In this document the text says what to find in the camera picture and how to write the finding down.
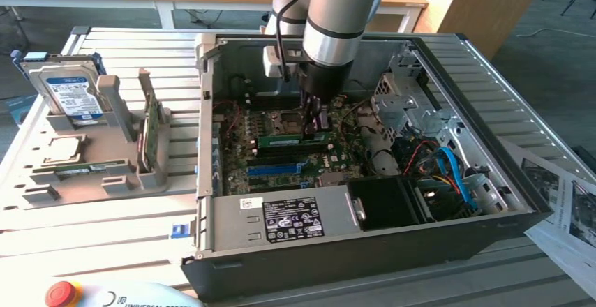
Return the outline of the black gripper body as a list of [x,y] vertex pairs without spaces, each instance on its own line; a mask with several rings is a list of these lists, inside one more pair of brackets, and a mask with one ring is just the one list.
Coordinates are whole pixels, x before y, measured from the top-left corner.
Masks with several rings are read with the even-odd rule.
[[299,84],[304,92],[316,98],[333,98],[343,92],[353,62],[341,66],[324,66],[319,63],[299,64]]

